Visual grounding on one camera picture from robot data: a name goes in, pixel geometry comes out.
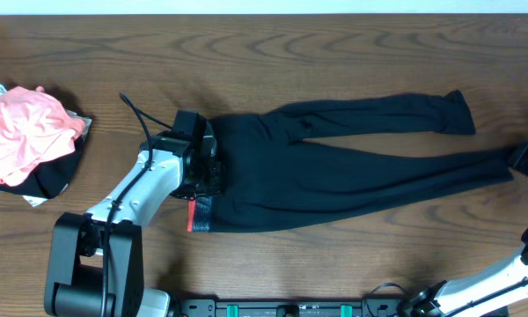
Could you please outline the black leggings red waistband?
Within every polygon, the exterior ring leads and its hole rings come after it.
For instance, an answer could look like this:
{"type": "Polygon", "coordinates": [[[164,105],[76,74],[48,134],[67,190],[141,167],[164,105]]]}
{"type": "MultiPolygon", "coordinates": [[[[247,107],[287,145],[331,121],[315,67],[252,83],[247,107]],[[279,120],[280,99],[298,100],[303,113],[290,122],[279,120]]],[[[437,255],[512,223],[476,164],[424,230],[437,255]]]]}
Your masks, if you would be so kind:
{"type": "Polygon", "coordinates": [[[472,135],[461,92],[315,100],[211,120],[224,190],[188,207],[191,232],[272,232],[358,217],[512,180],[510,148],[409,158],[325,146],[322,137],[472,135]]]}

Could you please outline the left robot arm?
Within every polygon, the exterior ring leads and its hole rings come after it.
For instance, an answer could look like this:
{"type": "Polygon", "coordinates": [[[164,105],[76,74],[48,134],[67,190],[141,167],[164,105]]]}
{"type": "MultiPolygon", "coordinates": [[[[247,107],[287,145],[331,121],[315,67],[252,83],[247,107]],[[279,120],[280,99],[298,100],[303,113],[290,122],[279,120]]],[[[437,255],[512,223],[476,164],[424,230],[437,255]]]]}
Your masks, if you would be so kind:
{"type": "Polygon", "coordinates": [[[217,195],[222,167],[200,114],[179,111],[148,135],[129,173],[84,214],[55,222],[44,309],[51,316],[173,316],[171,296],[144,285],[143,231],[169,196],[217,195]]]}

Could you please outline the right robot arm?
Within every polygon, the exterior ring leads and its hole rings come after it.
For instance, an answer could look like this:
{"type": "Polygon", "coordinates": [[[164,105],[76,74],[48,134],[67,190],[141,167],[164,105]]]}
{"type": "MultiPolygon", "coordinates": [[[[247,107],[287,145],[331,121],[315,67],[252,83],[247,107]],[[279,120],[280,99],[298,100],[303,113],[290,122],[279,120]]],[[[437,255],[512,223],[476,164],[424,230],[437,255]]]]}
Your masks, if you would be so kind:
{"type": "Polygon", "coordinates": [[[511,256],[476,275],[442,282],[400,305],[399,316],[483,316],[528,299],[528,228],[511,256]]]}

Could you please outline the black folded garment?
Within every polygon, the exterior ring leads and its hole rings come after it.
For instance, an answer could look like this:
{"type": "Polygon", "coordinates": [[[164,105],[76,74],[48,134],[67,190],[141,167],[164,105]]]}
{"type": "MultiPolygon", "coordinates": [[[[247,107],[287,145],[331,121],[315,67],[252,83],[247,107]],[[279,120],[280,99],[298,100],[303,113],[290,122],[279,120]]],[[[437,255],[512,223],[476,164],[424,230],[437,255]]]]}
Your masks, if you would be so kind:
{"type": "Polygon", "coordinates": [[[66,156],[39,164],[19,185],[10,187],[0,184],[0,192],[14,195],[31,196],[41,199],[53,199],[60,195],[71,182],[82,156],[85,140],[92,125],[92,119],[74,112],[68,114],[84,121],[83,134],[75,141],[75,151],[66,156]]]}

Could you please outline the pink crumpled garment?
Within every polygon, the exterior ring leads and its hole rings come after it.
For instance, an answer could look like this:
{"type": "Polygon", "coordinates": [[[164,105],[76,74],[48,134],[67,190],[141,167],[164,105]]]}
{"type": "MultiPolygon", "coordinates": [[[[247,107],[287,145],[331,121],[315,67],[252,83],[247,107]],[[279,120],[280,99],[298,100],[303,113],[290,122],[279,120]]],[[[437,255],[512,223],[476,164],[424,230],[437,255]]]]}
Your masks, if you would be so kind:
{"type": "Polygon", "coordinates": [[[41,86],[0,95],[0,185],[17,186],[41,163],[69,155],[86,128],[41,86]]]}

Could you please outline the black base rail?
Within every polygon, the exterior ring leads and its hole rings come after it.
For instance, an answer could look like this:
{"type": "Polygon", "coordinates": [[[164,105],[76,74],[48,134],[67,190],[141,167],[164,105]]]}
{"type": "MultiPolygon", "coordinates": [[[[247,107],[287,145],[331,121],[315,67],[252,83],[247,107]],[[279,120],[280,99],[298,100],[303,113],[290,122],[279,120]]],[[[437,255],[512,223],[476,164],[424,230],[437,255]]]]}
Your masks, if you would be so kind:
{"type": "Polygon", "coordinates": [[[399,299],[343,301],[233,301],[189,299],[175,303],[177,317],[369,317],[398,316],[399,299]]]}

